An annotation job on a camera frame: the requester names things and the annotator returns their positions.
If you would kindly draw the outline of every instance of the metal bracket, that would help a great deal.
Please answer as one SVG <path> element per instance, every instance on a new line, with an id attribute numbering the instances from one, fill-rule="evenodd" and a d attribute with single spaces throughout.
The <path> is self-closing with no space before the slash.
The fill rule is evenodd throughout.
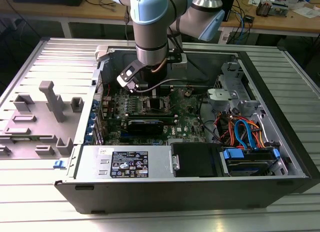
<path id="1" fill-rule="evenodd" d="M 172 155 L 172 168 L 174 171 L 180 170 L 180 164 L 179 164 L 179 156 L 178 155 Z"/>
<path id="2" fill-rule="evenodd" d="M 108 58 L 109 53 L 115 52 L 114 49 L 109 49 L 108 45 L 99 45 L 97 46 L 94 56 L 97 62 L 103 61 Z"/>

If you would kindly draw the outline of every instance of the blue latch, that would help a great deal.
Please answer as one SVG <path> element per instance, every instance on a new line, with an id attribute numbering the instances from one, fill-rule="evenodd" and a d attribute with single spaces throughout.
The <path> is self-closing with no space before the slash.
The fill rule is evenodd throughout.
<path id="1" fill-rule="evenodd" d="M 90 119 L 94 119 L 95 117 L 96 117 L 96 114 L 95 114 L 95 113 L 90 113 L 90 114 L 89 114 L 89 118 L 90 118 Z"/>
<path id="2" fill-rule="evenodd" d="M 53 165 L 53 168 L 54 169 L 65 169 L 65 162 L 63 160 L 57 160 L 54 162 L 54 165 Z"/>
<path id="3" fill-rule="evenodd" d="M 279 153 L 279 150 L 277 148 L 274 148 L 273 149 L 273 153 L 274 153 L 274 156 L 279 159 L 280 158 L 280 153 Z"/>
<path id="4" fill-rule="evenodd" d="M 91 133 L 93 131 L 93 128 L 91 128 L 91 127 L 87 127 L 86 129 L 85 129 L 85 132 L 86 133 Z"/>
<path id="5" fill-rule="evenodd" d="M 224 159 L 229 158 L 244 158 L 244 153 L 239 148 L 227 148 L 225 151 L 223 151 Z"/>
<path id="6" fill-rule="evenodd" d="M 89 119 L 88 120 L 88 125 L 89 126 L 93 126 L 95 124 L 95 122 L 92 120 L 92 119 Z"/>
<path id="7" fill-rule="evenodd" d="M 87 141 L 92 141 L 92 135 L 88 135 L 87 134 L 87 135 L 84 136 L 84 139 L 87 140 Z"/>

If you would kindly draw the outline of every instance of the grey plastic part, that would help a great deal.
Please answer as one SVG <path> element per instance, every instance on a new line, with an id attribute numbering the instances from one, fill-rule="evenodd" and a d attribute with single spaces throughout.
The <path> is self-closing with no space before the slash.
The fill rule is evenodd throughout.
<path id="1" fill-rule="evenodd" d="M 64 103 L 63 114 L 65 121 L 58 123 L 54 114 L 48 110 L 46 101 L 34 101 L 34 104 L 29 104 L 29 115 L 34 115 L 36 121 L 17 123 L 12 120 L 15 116 L 21 116 L 19 111 L 14 111 L 11 119 L 8 120 L 6 127 L 0 134 L 0 144 L 7 146 L 12 154 L 11 159 L 39 159 L 48 158 L 48 155 L 38 155 L 35 152 L 37 145 L 51 145 L 55 151 L 54 155 L 50 155 L 50 159 L 59 159 L 67 157 L 60 154 L 56 148 L 57 138 L 61 138 L 64 142 L 71 138 L 75 139 L 77 127 L 82 113 L 74 113 L 70 102 Z M 29 128 L 31 134 L 5 134 L 7 128 Z"/>
<path id="2" fill-rule="evenodd" d="M 31 130 L 29 128 L 6 128 L 4 133 L 10 135 L 29 135 Z"/>
<path id="3" fill-rule="evenodd" d="M 37 145 L 34 150 L 39 156 L 53 156 L 55 154 L 54 149 L 51 145 Z"/>
<path id="4" fill-rule="evenodd" d="M 28 105 L 34 104 L 34 101 L 28 94 L 19 94 L 13 104 L 19 112 L 24 113 L 30 112 Z"/>
<path id="5" fill-rule="evenodd" d="M 74 147 L 74 143 L 71 140 L 71 138 L 68 138 L 68 141 L 66 142 L 66 144 L 64 144 L 62 139 L 59 138 L 55 147 L 57 148 L 57 150 L 60 152 L 61 155 L 69 156 L 71 155 L 72 149 Z"/>
<path id="6" fill-rule="evenodd" d="M 10 155 L 11 150 L 7 146 L 0 145 L 0 156 Z"/>
<path id="7" fill-rule="evenodd" d="M 37 118 L 33 114 L 30 114 L 30 115 L 15 115 L 12 118 L 12 121 L 16 122 L 16 123 L 20 123 L 20 122 L 35 122 L 36 120 L 37 120 Z"/>
<path id="8" fill-rule="evenodd" d="M 42 143 L 56 143 L 58 141 L 55 134 L 51 135 L 51 137 L 40 137 L 39 139 Z"/>
<path id="9" fill-rule="evenodd" d="M 61 95 L 60 95 L 60 94 L 57 94 L 55 97 L 56 97 L 57 104 L 60 106 L 61 110 L 64 110 L 65 104 L 64 104 L 64 102 L 63 102 L 63 100 L 62 100 L 62 98 L 61 98 Z M 50 112 L 52 112 L 52 109 L 51 109 L 50 104 L 49 104 L 49 103 L 46 103 L 46 106 L 48 107 L 48 110 L 49 110 Z"/>
<path id="10" fill-rule="evenodd" d="M 70 105 L 74 113 L 81 113 L 84 108 L 84 101 L 81 97 L 73 97 Z"/>
<path id="11" fill-rule="evenodd" d="M 44 93 L 46 99 L 48 100 L 49 106 L 56 121 L 58 123 L 62 123 L 65 120 L 65 116 L 53 90 L 54 86 L 55 85 L 52 81 L 42 81 L 39 86 L 39 90 Z"/>
<path id="12" fill-rule="evenodd" d="M 1 144 L 14 144 L 15 142 L 10 137 L 1 137 L 0 143 Z"/>

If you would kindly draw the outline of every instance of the blue cable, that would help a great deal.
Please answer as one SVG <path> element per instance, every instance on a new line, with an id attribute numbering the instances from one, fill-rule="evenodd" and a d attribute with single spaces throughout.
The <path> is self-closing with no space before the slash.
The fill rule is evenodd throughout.
<path id="1" fill-rule="evenodd" d="M 244 20 L 242 19 L 242 17 L 241 17 L 241 14 L 239 14 L 238 12 L 235 12 L 235 11 L 233 11 L 237 16 L 239 16 L 239 18 L 240 18 L 240 20 L 241 20 L 241 26 L 242 26 L 242 29 L 241 29 L 241 32 L 240 32 L 240 36 L 239 36 L 239 38 L 237 39 L 237 41 L 236 41 L 236 45 L 238 45 L 239 43 L 240 43 L 240 41 L 242 40 L 242 36 L 243 36 L 243 34 L 244 34 L 244 30 L 245 30 L 245 23 L 244 23 Z"/>
<path id="2" fill-rule="evenodd" d="M 248 140 L 249 140 L 249 143 L 250 143 L 250 147 L 251 147 L 252 149 L 256 150 L 256 149 L 257 149 L 257 146 L 256 146 L 256 143 L 255 143 L 255 140 L 252 138 L 250 125 L 249 125 L 246 121 L 244 121 L 244 120 L 242 120 L 242 119 L 238 120 L 238 121 L 235 123 L 235 125 L 234 125 L 234 135 L 235 135 L 235 138 L 239 141 L 240 144 L 243 145 L 243 147 L 244 147 L 245 150 L 248 148 L 247 145 L 246 145 L 246 143 L 243 142 L 243 141 L 241 140 L 241 138 L 239 137 L 239 131 L 238 131 L 238 125 L 239 125 L 239 123 L 243 123 L 243 124 L 244 124 L 244 126 L 245 126 L 245 128 L 246 128 L 246 131 L 247 131 L 247 133 L 248 133 Z"/>

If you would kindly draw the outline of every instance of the slotted aluminum surface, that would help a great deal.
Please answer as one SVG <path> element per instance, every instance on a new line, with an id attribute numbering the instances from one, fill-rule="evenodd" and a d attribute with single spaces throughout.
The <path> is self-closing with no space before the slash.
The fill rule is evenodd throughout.
<path id="1" fill-rule="evenodd" d="M 22 68 L 28 77 L 22 79 L 23 85 L 16 83 L 18 85 L 13 91 L 24 91 L 20 88 L 23 86 L 33 88 L 42 78 L 56 79 L 56 93 L 64 94 L 66 86 L 83 86 L 85 89 L 90 80 L 89 74 L 95 69 L 94 53 L 98 45 L 134 44 L 114 40 L 51 39 L 40 45 L 38 53 L 29 61 L 29 66 Z M 185 48 L 246 51 L 320 169 L 320 101 L 315 93 L 317 91 L 308 85 L 312 85 L 309 78 L 289 60 L 285 52 L 275 47 L 235 45 L 186 44 Z M 70 68 L 65 71 L 64 66 L 67 65 Z M 76 89 L 68 91 L 75 94 L 83 92 Z M 11 98 L 12 92 L 7 91 L 8 93 L 8 98 Z M 65 99 L 68 99 L 68 96 L 68 93 L 65 93 Z M 9 99 L 5 99 L 4 104 L 6 108 L 14 109 Z M 1 106 L 1 116 L 5 114 L 3 108 L 4 105 Z M 303 194 L 285 196 L 265 209 L 79 214 L 52 185 L 55 179 L 61 178 L 61 174 L 65 173 L 65 170 L 52 169 L 54 161 L 0 160 L 1 231 L 320 231 L 320 185 Z"/>

